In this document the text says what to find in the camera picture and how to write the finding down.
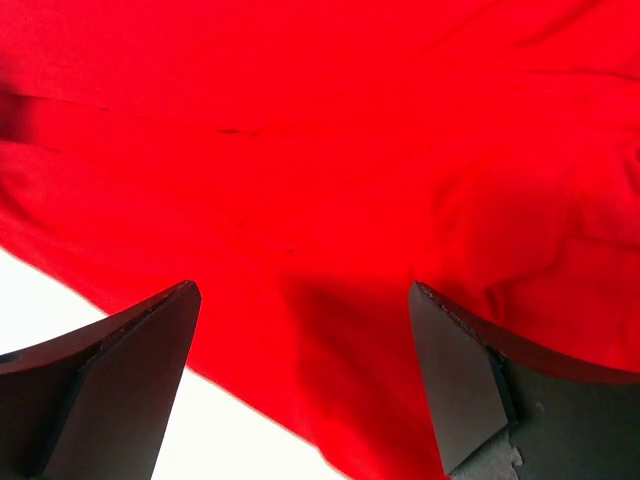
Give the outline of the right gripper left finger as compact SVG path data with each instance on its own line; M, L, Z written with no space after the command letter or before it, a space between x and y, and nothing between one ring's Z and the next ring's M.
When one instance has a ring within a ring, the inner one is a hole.
M2 355L2 478L151 478L200 305L184 281Z

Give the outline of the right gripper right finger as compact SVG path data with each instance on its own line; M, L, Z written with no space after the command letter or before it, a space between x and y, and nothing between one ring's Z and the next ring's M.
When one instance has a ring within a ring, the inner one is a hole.
M409 310L447 478L638 478L638 374L553 351L422 283Z

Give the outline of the red t shirt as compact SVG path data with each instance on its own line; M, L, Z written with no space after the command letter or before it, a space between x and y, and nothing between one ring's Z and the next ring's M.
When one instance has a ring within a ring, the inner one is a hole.
M639 367L635 1L5 1L1 244L355 479L442 468L424 282Z

